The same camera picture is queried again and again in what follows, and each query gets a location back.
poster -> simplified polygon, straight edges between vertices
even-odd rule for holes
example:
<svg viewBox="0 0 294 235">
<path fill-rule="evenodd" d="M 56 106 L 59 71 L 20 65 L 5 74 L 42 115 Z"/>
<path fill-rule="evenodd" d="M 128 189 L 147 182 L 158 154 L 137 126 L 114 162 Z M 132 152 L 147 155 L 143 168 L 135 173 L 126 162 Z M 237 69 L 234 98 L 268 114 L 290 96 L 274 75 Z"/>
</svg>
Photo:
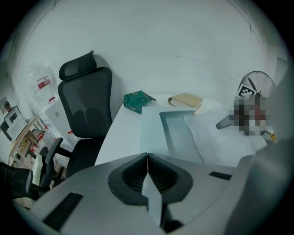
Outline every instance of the poster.
<svg viewBox="0 0 294 235">
<path fill-rule="evenodd" d="M 0 108 L 1 108 L 2 114 L 6 113 L 6 109 L 4 108 L 4 104 L 6 102 L 7 102 L 6 96 L 2 100 L 0 100 Z"/>
</svg>

chair headrest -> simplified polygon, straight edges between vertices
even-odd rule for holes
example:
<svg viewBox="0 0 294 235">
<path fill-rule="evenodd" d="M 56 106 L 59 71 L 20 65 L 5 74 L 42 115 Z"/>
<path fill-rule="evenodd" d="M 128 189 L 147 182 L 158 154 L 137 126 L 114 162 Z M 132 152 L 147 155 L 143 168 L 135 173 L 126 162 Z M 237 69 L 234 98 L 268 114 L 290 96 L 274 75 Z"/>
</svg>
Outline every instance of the chair headrest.
<svg viewBox="0 0 294 235">
<path fill-rule="evenodd" d="M 59 70 L 59 78 L 63 81 L 84 75 L 97 68 L 92 50 L 88 54 L 63 64 Z"/>
</svg>

mesh chair back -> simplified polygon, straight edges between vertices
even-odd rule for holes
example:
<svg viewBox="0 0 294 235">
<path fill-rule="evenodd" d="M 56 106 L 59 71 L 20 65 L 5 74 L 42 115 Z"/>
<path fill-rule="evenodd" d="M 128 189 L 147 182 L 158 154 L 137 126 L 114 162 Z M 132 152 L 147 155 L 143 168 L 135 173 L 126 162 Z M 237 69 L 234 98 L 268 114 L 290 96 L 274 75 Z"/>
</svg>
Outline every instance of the mesh chair back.
<svg viewBox="0 0 294 235">
<path fill-rule="evenodd" d="M 37 191 L 26 192 L 26 182 L 30 170 L 24 168 L 15 168 L 0 162 L 0 180 L 5 186 L 5 193 L 10 194 L 11 199 L 28 197 L 33 200 L 39 198 Z"/>
<path fill-rule="evenodd" d="M 105 136 L 112 124 L 112 72 L 96 68 L 93 51 L 62 65 L 58 93 L 73 133 L 82 138 Z"/>
</svg>

red label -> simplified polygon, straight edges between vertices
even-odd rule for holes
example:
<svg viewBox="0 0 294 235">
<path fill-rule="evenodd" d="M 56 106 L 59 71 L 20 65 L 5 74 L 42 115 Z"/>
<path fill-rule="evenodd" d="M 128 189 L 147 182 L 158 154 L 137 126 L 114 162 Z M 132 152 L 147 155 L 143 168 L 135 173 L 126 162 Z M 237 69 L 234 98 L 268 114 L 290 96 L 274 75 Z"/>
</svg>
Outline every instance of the red label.
<svg viewBox="0 0 294 235">
<path fill-rule="evenodd" d="M 51 100 L 53 100 L 53 99 L 55 99 L 55 97 L 52 97 L 51 99 L 49 99 L 49 102 L 50 102 Z"/>
<path fill-rule="evenodd" d="M 38 88 L 42 89 L 43 87 L 45 87 L 46 85 L 49 85 L 50 83 L 51 83 L 50 80 L 46 80 L 44 82 L 41 82 L 38 84 Z"/>
</svg>

chair seat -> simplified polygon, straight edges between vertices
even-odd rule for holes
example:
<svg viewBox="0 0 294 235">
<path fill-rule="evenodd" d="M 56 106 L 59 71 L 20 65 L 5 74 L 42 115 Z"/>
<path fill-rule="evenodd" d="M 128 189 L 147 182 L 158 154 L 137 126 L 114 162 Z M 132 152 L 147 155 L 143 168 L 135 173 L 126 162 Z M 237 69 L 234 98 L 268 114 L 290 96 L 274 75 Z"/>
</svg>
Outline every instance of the chair seat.
<svg viewBox="0 0 294 235">
<path fill-rule="evenodd" d="M 95 165 L 104 139 L 105 137 L 98 137 L 78 141 L 68 161 L 66 178 Z"/>
</svg>

